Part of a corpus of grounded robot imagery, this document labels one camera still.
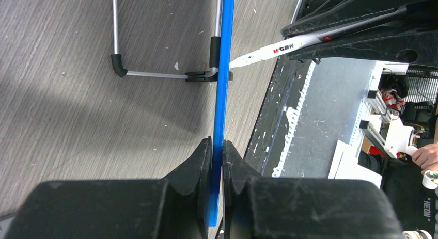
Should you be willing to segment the bystander hand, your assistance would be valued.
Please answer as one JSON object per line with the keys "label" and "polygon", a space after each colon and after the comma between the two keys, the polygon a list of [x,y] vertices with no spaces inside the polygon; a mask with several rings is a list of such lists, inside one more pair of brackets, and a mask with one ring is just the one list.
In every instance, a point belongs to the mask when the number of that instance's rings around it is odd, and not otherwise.
{"label": "bystander hand", "polygon": [[421,168],[421,174],[425,174],[426,171],[437,171],[437,144],[419,148],[412,155],[412,160]]}

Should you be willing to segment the white marker pen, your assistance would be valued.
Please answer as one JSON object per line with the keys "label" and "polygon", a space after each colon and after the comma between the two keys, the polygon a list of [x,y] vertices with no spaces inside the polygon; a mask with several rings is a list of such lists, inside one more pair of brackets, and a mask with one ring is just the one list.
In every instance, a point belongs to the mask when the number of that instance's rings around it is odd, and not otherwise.
{"label": "white marker pen", "polygon": [[230,68],[233,69],[248,66],[281,55],[287,55],[288,53],[303,49],[308,46],[331,41],[343,36],[360,33],[379,26],[397,27],[408,23],[436,22],[434,20],[413,22],[409,20],[409,16],[410,14],[408,13],[408,8],[406,6],[402,6],[393,12],[389,12],[380,16],[344,23],[323,30],[290,37],[237,57],[235,60],[230,62]]}

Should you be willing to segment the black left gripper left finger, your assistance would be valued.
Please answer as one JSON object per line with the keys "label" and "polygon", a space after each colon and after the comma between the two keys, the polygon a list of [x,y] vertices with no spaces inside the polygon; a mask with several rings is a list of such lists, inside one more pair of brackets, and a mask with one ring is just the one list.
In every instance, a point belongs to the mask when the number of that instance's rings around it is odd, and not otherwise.
{"label": "black left gripper left finger", "polygon": [[205,138],[160,179],[42,182],[6,238],[207,238],[211,157]]}

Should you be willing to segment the blue framed whiteboard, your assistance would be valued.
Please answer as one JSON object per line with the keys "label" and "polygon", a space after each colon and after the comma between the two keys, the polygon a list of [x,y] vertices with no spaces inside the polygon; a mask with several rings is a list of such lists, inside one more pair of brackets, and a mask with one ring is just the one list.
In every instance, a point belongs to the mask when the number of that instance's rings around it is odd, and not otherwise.
{"label": "blue framed whiteboard", "polygon": [[112,0],[113,42],[112,67],[119,77],[143,76],[184,79],[187,82],[216,82],[216,97],[213,127],[212,175],[209,206],[209,226],[218,221],[220,201],[220,177],[222,169],[222,147],[224,145],[228,82],[230,80],[230,55],[233,29],[234,0],[217,0],[214,35],[210,39],[209,71],[188,72],[185,75],[129,71],[123,67],[119,52],[118,0]]}

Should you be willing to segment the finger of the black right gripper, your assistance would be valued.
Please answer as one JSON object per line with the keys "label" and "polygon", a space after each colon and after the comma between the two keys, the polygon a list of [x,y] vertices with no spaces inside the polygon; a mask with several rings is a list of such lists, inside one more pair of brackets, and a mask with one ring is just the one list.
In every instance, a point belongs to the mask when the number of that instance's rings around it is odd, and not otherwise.
{"label": "finger of the black right gripper", "polygon": [[330,57],[437,67],[437,22],[379,26],[287,54],[290,60]]}
{"label": "finger of the black right gripper", "polygon": [[283,37],[294,37],[344,23],[355,22],[395,11],[427,0],[327,0],[314,12],[284,27]]}

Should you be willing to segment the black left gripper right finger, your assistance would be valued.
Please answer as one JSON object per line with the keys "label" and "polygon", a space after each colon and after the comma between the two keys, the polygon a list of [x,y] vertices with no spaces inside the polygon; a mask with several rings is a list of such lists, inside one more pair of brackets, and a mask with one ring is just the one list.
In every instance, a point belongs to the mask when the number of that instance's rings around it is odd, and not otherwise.
{"label": "black left gripper right finger", "polygon": [[385,196],[363,180],[261,176],[222,149],[225,238],[402,238]]}

